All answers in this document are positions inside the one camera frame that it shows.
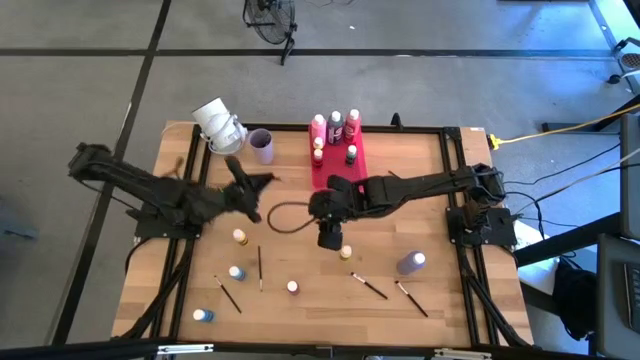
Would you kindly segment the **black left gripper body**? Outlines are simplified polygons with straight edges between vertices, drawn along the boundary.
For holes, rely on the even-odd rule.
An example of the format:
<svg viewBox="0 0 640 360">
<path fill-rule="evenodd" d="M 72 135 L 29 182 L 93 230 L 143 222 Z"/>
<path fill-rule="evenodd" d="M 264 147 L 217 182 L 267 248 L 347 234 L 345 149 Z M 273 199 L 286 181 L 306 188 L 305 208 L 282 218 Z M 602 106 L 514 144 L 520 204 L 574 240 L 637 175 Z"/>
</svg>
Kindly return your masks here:
<svg viewBox="0 0 640 360">
<path fill-rule="evenodd" d="M 258 213 L 259 195 L 253 190 L 245 190 L 238 185 L 215 188 L 216 211 L 214 217 L 225 213 L 239 212 L 246 215 L 253 223 L 260 223 L 261 215 Z"/>
</svg>

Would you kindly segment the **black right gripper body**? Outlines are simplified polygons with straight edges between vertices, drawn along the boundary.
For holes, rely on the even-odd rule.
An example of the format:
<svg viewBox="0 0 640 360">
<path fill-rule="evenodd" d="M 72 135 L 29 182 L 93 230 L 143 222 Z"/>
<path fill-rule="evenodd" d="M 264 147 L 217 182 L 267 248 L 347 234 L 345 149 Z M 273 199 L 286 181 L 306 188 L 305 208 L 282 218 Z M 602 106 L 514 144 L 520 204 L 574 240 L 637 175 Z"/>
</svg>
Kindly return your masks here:
<svg viewBox="0 0 640 360">
<path fill-rule="evenodd" d="M 321 190 L 309 199 L 308 213 L 315 220 L 345 222 L 353 218 L 353 192 Z"/>
</svg>

